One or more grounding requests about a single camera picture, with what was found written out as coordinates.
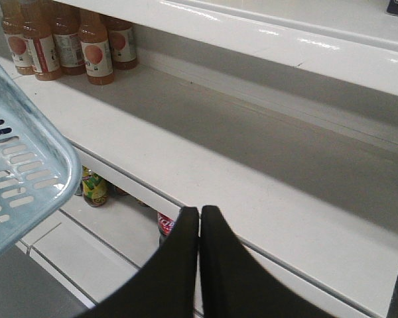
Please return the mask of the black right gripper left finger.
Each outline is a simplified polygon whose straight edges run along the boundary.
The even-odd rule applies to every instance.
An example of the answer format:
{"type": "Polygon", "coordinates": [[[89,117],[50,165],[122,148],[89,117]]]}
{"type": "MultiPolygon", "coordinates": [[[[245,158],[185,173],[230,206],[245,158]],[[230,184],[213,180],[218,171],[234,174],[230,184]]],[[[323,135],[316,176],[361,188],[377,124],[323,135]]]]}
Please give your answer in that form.
{"type": "Polygon", "coordinates": [[[145,265],[79,317],[193,317],[199,214],[183,207],[174,228],[145,265]]]}

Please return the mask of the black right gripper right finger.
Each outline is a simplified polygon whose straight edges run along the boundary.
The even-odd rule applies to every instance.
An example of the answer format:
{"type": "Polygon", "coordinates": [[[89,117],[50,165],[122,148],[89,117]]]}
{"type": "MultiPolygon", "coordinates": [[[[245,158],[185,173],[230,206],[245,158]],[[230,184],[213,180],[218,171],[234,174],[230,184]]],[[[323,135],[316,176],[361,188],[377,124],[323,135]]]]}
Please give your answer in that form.
{"type": "Polygon", "coordinates": [[[266,271],[214,205],[201,213],[200,282],[205,317],[330,316],[266,271]]]}

